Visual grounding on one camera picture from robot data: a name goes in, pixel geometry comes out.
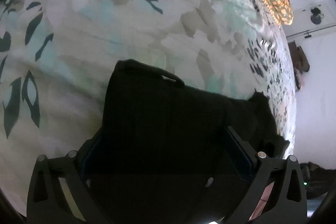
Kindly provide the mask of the black pants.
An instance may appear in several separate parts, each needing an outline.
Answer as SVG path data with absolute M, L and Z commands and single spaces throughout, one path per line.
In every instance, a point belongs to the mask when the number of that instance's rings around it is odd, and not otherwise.
M 203 223 L 231 215 L 252 172 L 228 128 L 256 152 L 281 158 L 269 100 L 239 100 L 185 85 L 163 69 L 118 61 L 100 131 L 83 162 L 92 197 L 110 223 Z

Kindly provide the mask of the dark wooden cabinet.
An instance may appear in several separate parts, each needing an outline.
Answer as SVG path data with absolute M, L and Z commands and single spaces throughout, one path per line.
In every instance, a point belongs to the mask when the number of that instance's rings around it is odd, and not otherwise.
M 291 57 L 293 66 L 296 67 L 296 68 L 299 68 L 301 66 L 301 61 L 299 59 L 299 54 L 298 54 L 296 43 L 295 42 L 289 42 L 288 47 L 289 47 L 290 57 Z

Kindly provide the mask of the pile of clothes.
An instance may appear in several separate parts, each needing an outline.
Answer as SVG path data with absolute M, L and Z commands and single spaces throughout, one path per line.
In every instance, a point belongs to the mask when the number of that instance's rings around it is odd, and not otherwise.
M 295 89 L 299 91 L 303 86 L 301 75 L 310 70 L 310 64 L 307 60 L 306 54 L 301 46 L 297 47 L 298 57 L 294 64 Z

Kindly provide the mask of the floral green bed quilt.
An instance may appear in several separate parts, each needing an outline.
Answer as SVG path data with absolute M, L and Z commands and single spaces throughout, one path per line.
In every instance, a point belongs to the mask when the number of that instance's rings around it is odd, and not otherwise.
M 294 142 L 288 42 L 261 0 L 1 0 L 1 190 L 19 214 L 35 159 L 98 129 L 122 59 L 233 98 L 263 92 Z

